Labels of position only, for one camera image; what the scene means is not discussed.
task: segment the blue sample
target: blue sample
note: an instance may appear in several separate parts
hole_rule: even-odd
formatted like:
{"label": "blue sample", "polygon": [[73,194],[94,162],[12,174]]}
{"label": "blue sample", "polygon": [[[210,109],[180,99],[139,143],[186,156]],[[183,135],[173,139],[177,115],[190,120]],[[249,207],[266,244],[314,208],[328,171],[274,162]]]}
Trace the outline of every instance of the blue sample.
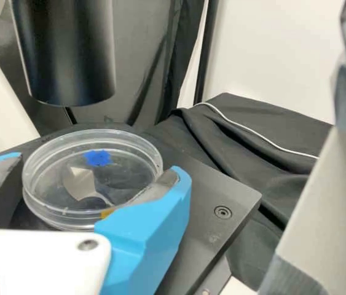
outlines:
{"label": "blue sample", "polygon": [[108,151],[89,151],[86,152],[84,158],[90,166],[106,166],[111,163],[111,155]]}
{"label": "blue sample", "polygon": [[178,183],[161,199],[120,208],[95,223],[109,239],[111,262],[101,295],[154,294],[173,261],[189,222],[191,177],[172,167]]}

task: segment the black cloth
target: black cloth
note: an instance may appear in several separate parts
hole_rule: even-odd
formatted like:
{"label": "black cloth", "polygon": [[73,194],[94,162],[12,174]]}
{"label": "black cloth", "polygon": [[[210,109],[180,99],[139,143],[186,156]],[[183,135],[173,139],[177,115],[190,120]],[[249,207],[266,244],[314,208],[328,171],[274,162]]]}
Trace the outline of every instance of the black cloth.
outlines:
{"label": "black cloth", "polygon": [[[229,119],[274,143],[311,155],[319,154],[331,127],[287,109],[228,93],[208,102]],[[280,151],[226,122],[208,106],[177,109],[147,133],[262,193],[259,213],[227,254],[234,275],[258,289],[315,159]]]}

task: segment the petri dish lid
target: petri dish lid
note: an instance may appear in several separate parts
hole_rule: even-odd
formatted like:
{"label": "petri dish lid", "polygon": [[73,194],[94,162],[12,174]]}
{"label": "petri dish lid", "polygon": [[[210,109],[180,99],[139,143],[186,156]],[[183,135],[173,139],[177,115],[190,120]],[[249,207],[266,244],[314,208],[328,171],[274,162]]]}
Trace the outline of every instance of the petri dish lid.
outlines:
{"label": "petri dish lid", "polygon": [[25,163],[28,208],[61,230],[93,230],[95,222],[135,196],[163,172],[159,151],[129,132],[92,129],[45,143]]}

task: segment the black fabric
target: black fabric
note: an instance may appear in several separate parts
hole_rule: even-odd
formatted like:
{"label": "black fabric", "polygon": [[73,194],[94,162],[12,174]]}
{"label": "black fabric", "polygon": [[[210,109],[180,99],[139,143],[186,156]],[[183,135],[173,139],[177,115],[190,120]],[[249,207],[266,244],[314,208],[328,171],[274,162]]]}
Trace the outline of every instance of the black fabric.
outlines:
{"label": "black fabric", "polygon": [[170,60],[168,78],[163,93],[163,103],[158,120],[164,120],[177,106],[179,91],[183,84],[192,51],[199,32],[204,0],[183,0],[174,11],[175,40]]}
{"label": "black fabric", "polygon": [[[331,127],[287,109],[228,93],[209,102],[231,120],[280,146],[311,155],[319,154]],[[226,122],[207,106],[175,110],[148,133],[262,193],[260,213],[228,254],[234,275],[257,289],[315,160],[275,149]]]}

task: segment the screw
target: screw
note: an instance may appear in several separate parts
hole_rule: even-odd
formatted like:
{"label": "screw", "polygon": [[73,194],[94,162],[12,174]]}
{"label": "screw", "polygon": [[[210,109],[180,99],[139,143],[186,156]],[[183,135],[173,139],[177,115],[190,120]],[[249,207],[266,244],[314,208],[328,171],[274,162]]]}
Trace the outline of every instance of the screw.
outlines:
{"label": "screw", "polygon": [[95,249],[98,245],[98,242],[95,240],[85,240],[79,244],[78,249],[81,251],[90,251]]}
{"label": "screw", "polygon": [[220,219],[230,219],[233,215],[231,210],[226,206],[217,206],[214,213]]}

